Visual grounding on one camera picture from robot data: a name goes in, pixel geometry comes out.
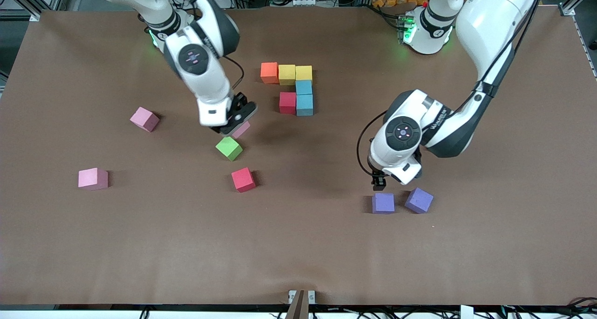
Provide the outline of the purple foam cube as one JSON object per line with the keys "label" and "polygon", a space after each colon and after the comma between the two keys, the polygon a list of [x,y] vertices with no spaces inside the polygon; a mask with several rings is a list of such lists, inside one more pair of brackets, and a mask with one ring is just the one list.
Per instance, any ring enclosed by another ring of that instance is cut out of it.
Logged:
{"label": "purple foam cube", "polygon": [[412,190],[405,202],[405,207],[416,214],[425,214],[429,211],[434,196],[416,187]]}
{"label": "purple foam cube", "polygon": [[377,192],[372,197],[373,214],[393,214],[395,213],[395,196],[391,193]]}

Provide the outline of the orange foam cube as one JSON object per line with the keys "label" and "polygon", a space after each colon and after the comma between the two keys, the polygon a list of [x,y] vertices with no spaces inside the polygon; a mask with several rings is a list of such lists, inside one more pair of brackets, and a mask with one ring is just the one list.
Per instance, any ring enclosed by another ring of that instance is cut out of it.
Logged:
{"label": "orange foam cube", "polygon": [[262,62],[260,68],[260,78],[264,84],[278,84],[278,63]]}

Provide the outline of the green foam cube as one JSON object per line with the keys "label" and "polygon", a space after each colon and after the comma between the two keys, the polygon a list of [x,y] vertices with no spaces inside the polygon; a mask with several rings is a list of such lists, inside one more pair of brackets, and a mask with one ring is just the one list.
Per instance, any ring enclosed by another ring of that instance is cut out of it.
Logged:
{"label": "green foam cube", "polygon": [[215,148],[230,161],[235,161],[243,152],[243,147],[230,136],[222,138]]}

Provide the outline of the red foam cube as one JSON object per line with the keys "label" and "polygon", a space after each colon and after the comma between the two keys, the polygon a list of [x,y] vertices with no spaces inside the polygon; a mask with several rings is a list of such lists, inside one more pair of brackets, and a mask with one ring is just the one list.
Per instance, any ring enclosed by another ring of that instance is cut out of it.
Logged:
{"label": "red foam cube", "polygon": [[280,92],[278,109],[281,114],[296,115],[296,92]]}
{"label": "red foam cube", "polygon": [[238,192],[247,192],[257,187],[252,171],[245,167],[231,173],[233,185]]}

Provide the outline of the brown paper table cover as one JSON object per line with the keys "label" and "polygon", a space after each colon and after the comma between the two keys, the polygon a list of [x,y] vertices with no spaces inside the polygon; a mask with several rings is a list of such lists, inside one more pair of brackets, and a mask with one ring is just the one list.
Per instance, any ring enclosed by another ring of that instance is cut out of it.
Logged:
{"label": "brown paper table cover", "polygon": [[[233,11],[243,152],[200,126],[194,96],[135,12],[30,23],[0,99],[0,304],[560,305],[597,297],[597,81],[573,19],[543,5],[465,153],[424,151],[390,215],[371,213],[357,138],[419,88],[451,108],[474,65],[397,43],[367,9]],[[262,62],[311,65],[314,115],[281,114]],[[139,107],[153,132],[129,119]],[[109,187],[77,187],[80,170]],[[257,187],[238,192],[232,172]],[[416,214],[416,187],[434,196]]]}

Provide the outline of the silver mounting bracket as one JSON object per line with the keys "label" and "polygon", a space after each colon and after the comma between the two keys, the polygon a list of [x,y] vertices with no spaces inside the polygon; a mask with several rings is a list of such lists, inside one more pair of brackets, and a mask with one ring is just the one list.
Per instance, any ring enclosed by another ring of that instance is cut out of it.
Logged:
{"label": "silver mounting bracket", "polygon": [[[292,290],[288,292],[288,304],[291,304],[294,300],[295,296],[297,295],[298,291]],[[310,305],[316,304],[316,291],[304,291],[305,298],[308,298],[308,302]]]}

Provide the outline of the aluminium side rail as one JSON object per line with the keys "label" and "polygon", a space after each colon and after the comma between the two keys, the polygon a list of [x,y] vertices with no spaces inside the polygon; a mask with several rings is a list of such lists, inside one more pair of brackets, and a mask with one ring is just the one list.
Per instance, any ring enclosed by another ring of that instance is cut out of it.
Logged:
{"label": "aluminium side rail", "polygon": [[597,70],[595,69],[593,61],[592,61],[591,56],[589,54],[589,49],[588,49],[588,47],[587,47],[587,45],[586,45],[586,43],[584,41],[584,38],[582,36],[582,33],[581,33],[580,28],[579,28],[578,22],[576,21],[576,16],[573,15],[572,18],[573,18],[574,26],[576,28],[576,32],[578,33],[578,36],[579,36],[579,39],[580,39],[583,51],[585,53],[586,58],[588,59],[588,64],[589,64],[590,70],[591,70],[591,72],[592,72],[592,74],[593,74],[593,76],[595,78],[595,81],[597,81]]}

